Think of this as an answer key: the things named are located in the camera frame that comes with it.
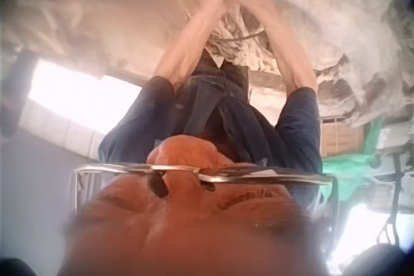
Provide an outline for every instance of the green material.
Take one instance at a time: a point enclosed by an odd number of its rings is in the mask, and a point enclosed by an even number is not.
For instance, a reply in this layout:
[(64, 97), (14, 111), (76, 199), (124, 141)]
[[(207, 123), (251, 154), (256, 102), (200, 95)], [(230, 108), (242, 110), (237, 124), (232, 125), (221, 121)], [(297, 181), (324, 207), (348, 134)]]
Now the green material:
[[(383, 117), (372, 122), (365, 139), (363, 154), (346, 154), (323, 159), (323, 173), (332, 174), (338, 178), (341, 201), (349, 200), (355, 190), (364, 184), (364, 177), (371, 169), (369, 163), (375, 156), (383, 124)], [(326, 199), (331, 194), (331, 186), (321, 187), (321, 193)]]

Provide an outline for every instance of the short sleeve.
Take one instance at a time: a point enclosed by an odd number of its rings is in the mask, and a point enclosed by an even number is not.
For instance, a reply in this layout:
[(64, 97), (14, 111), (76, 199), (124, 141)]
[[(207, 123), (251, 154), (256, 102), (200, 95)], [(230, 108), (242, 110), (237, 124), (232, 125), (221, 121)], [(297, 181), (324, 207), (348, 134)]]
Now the short sleeve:
[(289, 162), (294, 168), (322, 172), (320, 116), (314, 90), (300, 88), (287, 98), (276, 131), (287, 146)]
[(99, 162), (145, 162), (157, 139), (157, 126), (175, 99), (173, 85), (155, 76), (142, 88), (125, 116), (103, 139)]

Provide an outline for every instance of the wall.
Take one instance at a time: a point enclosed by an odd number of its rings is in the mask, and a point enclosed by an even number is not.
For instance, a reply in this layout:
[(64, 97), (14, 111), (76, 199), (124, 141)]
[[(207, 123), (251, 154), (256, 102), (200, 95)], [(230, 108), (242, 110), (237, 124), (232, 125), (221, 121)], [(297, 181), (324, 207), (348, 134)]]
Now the wall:
[(1, 256), (55, 276), (71, 211), (71, 172), (92, 160), (24, 131), (1, 147)]

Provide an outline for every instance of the cardboard box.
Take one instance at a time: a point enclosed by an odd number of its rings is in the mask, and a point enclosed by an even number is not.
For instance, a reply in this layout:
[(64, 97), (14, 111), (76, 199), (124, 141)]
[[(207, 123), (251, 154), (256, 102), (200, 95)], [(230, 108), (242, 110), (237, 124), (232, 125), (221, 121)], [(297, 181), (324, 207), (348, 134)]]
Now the cardboard box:
[(351, 127), (343, 118), (327, 118), (321, 125), (322, 157), (357, 153), (364, 149), (364, 127)]

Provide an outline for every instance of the forearm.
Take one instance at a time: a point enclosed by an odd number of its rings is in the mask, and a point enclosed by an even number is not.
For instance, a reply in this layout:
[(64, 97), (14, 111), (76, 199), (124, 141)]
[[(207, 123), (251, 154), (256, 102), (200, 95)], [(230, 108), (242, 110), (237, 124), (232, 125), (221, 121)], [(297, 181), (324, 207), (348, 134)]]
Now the forearm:
[(200, 61), (207, 40), (223, 13), (218, 8), (202, 7), (163, 55), (154, 75), (168, 79), (175, 89), (185, 83)]
[(263, 0), (263, 3), (250, 10), (266, 30), (288, 95), (301, 87), (310, 87), (318, 93), (316, 75), (305, 49), (273, 2)]

